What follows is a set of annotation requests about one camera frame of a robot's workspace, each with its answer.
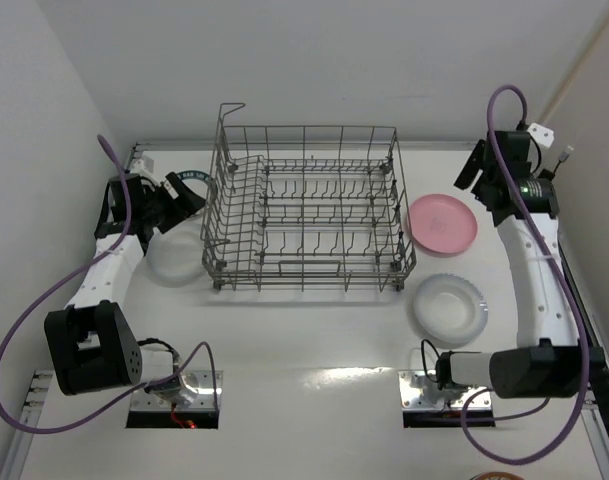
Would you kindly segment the pink plastic plate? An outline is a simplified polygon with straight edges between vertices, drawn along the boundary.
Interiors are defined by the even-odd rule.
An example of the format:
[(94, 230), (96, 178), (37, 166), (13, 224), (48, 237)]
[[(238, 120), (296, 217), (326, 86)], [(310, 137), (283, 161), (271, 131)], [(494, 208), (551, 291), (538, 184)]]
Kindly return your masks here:
[(413, 239), (424, 249), (453, 256), (464, 253), (475, 241), (478, 222), (471, 209), (455, 197), (428, 194), (408, 209)]

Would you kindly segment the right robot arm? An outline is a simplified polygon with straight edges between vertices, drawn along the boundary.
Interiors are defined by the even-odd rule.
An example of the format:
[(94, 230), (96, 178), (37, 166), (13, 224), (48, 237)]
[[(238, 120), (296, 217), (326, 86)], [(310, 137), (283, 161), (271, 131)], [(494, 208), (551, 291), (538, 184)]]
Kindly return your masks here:
[(441, 389), (486, 387), (503, 399), (583, 397), (591, 372), (605, 364), (603, 350), (589, 345), (581, 315), (570, 304), (557, 196), (549, 178), (531, 172), (533, 142), (526, 130), (488, 132), (455, 182), (492, 215), (509, 261), (518, 329), (509, 350), (441, 354)]

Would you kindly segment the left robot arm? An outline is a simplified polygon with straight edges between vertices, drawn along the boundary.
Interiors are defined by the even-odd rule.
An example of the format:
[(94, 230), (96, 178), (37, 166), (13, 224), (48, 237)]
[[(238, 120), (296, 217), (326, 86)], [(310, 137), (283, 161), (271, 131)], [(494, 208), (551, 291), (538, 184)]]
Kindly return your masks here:
[(95, 254), (78, 291), (51, 312), (44, 329), (61, 391), (79, 395), (131, 386), (142, 377), (140, 345), (123, 313), (138, 264), (155, 233), (166, 233), (201, 211), (206, 200), (175, 172), (155, 184), (142, 174), (107, 182), (94, 231)]

